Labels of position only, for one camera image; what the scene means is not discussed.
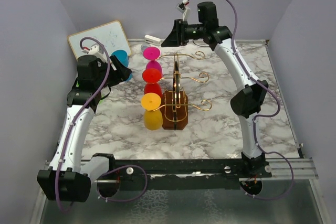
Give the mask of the green wine glass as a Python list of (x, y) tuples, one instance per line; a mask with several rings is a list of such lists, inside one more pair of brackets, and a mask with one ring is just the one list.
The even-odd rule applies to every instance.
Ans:
[[(75, 98), (74, 103), (76, 105), (84, 105), (96, 92), (95, 88), (86, 88), (84, 86), (76, 85)], [(88, 106), (97, 106), (99, 101), (101, 100), (101, 92), (99, 92), (96, 96), (92, 98)]]

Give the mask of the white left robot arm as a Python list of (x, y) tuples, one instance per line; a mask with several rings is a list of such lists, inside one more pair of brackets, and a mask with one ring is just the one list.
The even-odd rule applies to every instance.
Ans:
[(67, 112), (56, 153), (47, 170), (40, 170), (37, 181), (48, 200), (85, 202), (91, 184), (100, 176), (110, 179), (116, 166), (111, 154), (95, 154), (82, 165), (82, 149), (89, 125), (103, 99), (97, 90), (111, 88), (128, 80), (132, 71), (111, 55), (106, 58), (83, 55), (77, 61), (78, 76), (67, 94)]

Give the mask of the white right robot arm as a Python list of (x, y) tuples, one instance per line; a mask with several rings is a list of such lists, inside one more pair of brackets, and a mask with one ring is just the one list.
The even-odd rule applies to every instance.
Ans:
[(176, 8), (183, 16), (174, 21), (172, 31), (161, 46), (185, 46), (190, 40), (201, 39), (225, 64), (237, 88), (230, 106), (239, 118), (243, 136), (241, 171), (246, 177), (254, 177), (266, 163), (265, 155), (255, 141), (258, 127), (254, 124), (254, 117), (261, 110), (268, 83), (259, 81), (238, 52), (234, 31), (219, 25), (216, 5), (213, 2), (201, 2), (197, 5), (198, 24), (187, 22), (190, 11), (188, 4), (188, 0), (183, 0), (177, 5)]

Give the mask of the blue wine glass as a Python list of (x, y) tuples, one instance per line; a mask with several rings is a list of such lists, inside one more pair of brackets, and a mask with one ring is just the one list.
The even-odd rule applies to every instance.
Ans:
[[(121, 50), (121, 49), (114, 51), (110, 55), (110, 60), (111, 60), (111, 56), (117, 56), (118, 58), (123, 59), (128, 64), (128, 67), (129, 67), (129, 57), (128, 57), (128, 53), (126, 51)], [(111, 67), (112, 67), (112, 70), (110, 71), (109, 78), (111, 79), (111, 81), (119, 84), (118, 80), (116, 79), (116, 74), (114, 73), (116, 68), (113, 65), (112, 61), (111, 61)]]

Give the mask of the pink wine glass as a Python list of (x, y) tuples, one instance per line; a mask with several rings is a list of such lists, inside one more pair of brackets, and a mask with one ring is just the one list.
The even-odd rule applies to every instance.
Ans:
[(161, 55), (161, 52), (159, 50), (159, 48), (156, 47), (147, 47), (146, 49), (144, 49), (143, 51), (143, 57), (148, 60), (149, 62), (146, 64), (146, 70), (147, 69), (156, 69), (160, 72), (160, 74), (162, 74), (162, 67), (161, 65), (158, 63), (158, 58)]

